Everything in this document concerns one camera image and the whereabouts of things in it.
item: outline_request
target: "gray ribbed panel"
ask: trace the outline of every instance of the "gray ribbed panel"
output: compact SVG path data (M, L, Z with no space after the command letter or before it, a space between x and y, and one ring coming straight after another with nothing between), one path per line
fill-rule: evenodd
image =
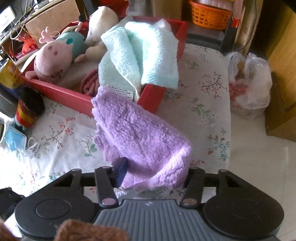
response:
M116 209L101 211L94 224L124 229L130 241L233 240L213 231L197 211L181 208L175 200L124 200Z

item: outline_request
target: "yellow can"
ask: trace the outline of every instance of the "yellow can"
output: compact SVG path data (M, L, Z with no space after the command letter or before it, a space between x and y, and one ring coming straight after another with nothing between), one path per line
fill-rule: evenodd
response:
M0 68L0 83L16 98L19 98L23 80L21 72L11 59L7 59Z

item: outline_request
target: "red tray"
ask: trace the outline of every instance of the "red tray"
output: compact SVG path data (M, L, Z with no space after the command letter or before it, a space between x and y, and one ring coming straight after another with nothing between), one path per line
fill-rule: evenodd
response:
M154 24L161 19L161 18L142 17L142 16L134 16L133 18L137 22L146 22L151 24ZM176 20L167 20L167 21L171 25L172 32L174 33L175 37L179 40L178 52L177 52L177 60L179 61L185 49L187 23L183 21L176 21ZM74 26L74 25L77 25L77 22L70 23L68 26ZM87 21L83 24L82 29L84 30L82 30L81 33L86 36L88 32ZM84 113L88 116L93 116L91 113L91 110L93 108L91 103L92 97L87 96L85 94L81 94L73 90L58 87L56 85L49 84L44 81L40 81L36 79L29 80L25 77L25 73L31 70L34 70L34 59L31 61L31 63L22 73L22 78L28 86L39 90L39 92L42 95L46 96L47 98L55 102L58 102L71 109ZM158 106L163 99L163 95L165 91L166 91L166 88L164 87L147 84L140 95L138 104L142 106L145 110L148 110L149 112L154 114L157 111Z

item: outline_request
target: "floor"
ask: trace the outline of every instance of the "floor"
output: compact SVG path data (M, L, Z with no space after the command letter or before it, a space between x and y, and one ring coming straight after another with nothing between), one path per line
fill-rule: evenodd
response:
M296 143L267 136L264 116L245 121L233 114L231 121L229 170L283 206L285 218L278 237L296 240Z

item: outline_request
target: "white plush toy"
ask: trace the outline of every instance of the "white plush toy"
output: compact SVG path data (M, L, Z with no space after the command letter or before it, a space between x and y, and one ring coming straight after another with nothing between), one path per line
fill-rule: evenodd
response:
M89 19L89 31L84 41L89 48L85 54L79 55L74 62L100 61L107 52L107 48L101 40L101 35L117 23L117 14L112 9L106 6L99 7Z

